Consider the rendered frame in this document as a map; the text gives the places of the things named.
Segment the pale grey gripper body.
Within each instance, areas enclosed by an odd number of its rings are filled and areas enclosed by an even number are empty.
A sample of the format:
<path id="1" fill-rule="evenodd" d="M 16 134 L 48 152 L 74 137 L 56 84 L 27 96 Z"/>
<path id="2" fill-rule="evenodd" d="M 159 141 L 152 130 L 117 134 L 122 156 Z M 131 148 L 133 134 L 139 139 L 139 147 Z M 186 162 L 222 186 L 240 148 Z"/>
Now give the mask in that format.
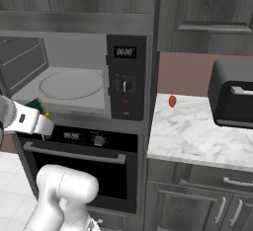
<path id="1" fill-rule="evenodd" d="M 35 133 L 40 135 L 51 136 L 54 129 L 54 123 L 46 116 L 39 115 L 35 128 Z"/>

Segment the green and yellow sponge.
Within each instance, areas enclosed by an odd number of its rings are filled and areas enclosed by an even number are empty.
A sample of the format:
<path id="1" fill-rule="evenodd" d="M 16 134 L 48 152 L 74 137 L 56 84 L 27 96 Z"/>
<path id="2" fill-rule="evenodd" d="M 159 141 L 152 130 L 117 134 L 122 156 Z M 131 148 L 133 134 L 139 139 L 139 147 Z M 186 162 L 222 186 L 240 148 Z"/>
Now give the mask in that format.
<path id="1" fill-rule="evenodd" d="M 36 98 L 26 103 L 26 107 L 36 109 L 40 112 L 41 115 L 49 117 L 49 112 L 47 111 L 47 108 L 39 98 Z"/>

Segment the round glass microwave turntable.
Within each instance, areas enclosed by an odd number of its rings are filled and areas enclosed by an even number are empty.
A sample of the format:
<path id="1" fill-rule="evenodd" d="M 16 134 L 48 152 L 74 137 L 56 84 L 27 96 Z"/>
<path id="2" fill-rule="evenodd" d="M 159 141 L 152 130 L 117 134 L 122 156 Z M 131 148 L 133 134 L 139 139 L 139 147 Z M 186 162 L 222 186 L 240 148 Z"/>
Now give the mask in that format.
<path id="1" fill-rule="evenodd" d="M 77 100 L 89 97 L 103 88 L 103 76 L 89 69 L 53 73 L 39 84 L 40 92 L 55 100 Z"/>

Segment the black and grey microwave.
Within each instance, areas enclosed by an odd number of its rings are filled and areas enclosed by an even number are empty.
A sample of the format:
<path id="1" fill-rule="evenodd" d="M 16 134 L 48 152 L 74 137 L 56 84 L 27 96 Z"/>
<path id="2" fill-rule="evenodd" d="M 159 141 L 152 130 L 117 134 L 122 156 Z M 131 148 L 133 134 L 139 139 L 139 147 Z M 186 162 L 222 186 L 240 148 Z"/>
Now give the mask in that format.
<path id="1" fill-rule="evenodd" d="M 100 34 L 23 33 L 0 36 L 0 72 L 8 97 L 24 105 L 39 98 L 50 114 L 142 120 L 146 37 Z M 47 76 L 89 69 L 103 88 L 77 100 L 55 100 L 39 90 Z"/>

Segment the silver oven knob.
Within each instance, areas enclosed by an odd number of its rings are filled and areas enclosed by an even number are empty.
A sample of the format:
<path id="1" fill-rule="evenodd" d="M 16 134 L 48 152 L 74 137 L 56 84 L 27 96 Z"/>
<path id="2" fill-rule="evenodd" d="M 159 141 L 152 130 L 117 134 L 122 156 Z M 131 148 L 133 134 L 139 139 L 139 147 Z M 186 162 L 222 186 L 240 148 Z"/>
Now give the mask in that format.
<path id="1" fill-rule="evenodd" d="M 103 146 L 106 142 L 106 139 L 104 136 L 97 135 L 94 137 L 94 145 L 95 146 Z"/>

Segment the black built-in oven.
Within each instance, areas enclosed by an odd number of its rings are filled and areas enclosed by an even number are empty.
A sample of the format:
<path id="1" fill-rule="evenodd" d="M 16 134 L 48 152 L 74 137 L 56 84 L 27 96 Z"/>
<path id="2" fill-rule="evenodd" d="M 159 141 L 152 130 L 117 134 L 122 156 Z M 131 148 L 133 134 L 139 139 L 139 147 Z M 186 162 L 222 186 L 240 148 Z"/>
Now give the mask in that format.
<path id="1" fill-rule="evenodd" d="M 105 137 L 103 146 L 94 145 L 97 135 Z M 135 134 L 57 125 L 51 136 L 20 133 L 18 139 L 22 148 L 31 141 L 38 148 L 75 154 L 111 158 L 124 154 L 126 162 L 121 165 L 42 154 L 23 148 L 33 176 L 47 164 L 88 173 L 99 182 L 98 195 L 91 202 L 93 206 L 136 213 L 138 137 Z"/>

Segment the dark grey under-oven drawer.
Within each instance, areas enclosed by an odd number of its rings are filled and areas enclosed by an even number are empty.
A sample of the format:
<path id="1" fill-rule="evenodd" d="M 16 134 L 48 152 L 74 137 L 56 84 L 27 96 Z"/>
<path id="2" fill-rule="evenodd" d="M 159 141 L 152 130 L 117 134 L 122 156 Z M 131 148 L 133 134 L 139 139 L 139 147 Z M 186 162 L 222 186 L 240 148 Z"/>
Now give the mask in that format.
<path id="1" fill-rule="evenodd" d="M 88 212 L 102 231 L 127 231 L 127 218 L 123 215 L 91 208 Z"/>

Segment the dark grey drawer front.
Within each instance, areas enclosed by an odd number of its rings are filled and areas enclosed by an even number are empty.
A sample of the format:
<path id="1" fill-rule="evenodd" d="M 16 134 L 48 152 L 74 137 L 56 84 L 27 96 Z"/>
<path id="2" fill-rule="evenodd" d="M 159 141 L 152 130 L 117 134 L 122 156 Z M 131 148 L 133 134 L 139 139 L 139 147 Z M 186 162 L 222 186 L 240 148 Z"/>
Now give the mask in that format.
<path id="1" fill-rule="evenodd" d="M 238 182 L 253 182 L 253 172 L 157 159 L 148 160 L 147 179 L 150 182 L 253 193 L 253 188 L 224 183 L 223 177 L 229 177 L 231 180 Z"/>

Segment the dark grey base cupboard door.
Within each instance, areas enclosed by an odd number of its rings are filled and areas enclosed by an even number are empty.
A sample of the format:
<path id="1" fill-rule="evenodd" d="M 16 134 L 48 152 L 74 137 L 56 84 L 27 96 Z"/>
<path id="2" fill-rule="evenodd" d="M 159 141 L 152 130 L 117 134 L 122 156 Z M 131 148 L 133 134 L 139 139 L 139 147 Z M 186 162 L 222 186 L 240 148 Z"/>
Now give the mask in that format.
<path id="1" fill-rule="evenodd" d="M 218 223 L 222 197 L 226 205 Z M 157 231 L 219 231 L 231 194 L 182 186 L 161 186 L 155 211 Z"/>
<path id="2" fill-rule="evenodd" d="M 240 214 L 233 226 L 230 226 L 230 219 L 238 207 L 239 200 L 242 199 L 243 206 Z M 253 197 L 235 194 L 229 208 L 228 216 L 229 231 L 251 231 L 253 229 Z"/>

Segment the black toaster oven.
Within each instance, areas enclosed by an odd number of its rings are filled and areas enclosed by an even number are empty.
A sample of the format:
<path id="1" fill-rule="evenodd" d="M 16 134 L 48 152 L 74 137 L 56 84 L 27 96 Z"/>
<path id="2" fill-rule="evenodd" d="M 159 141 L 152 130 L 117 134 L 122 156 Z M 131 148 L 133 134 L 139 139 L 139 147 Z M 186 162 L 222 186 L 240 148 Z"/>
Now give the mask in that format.
<path id="1" fill-rule="evenodd" d="M 208 89 L 216 125 L 253 129 L 253 96 L 234 95 L 230 91 L 232 86 L 253 91 L 253 59 L 216 60 Z"/>

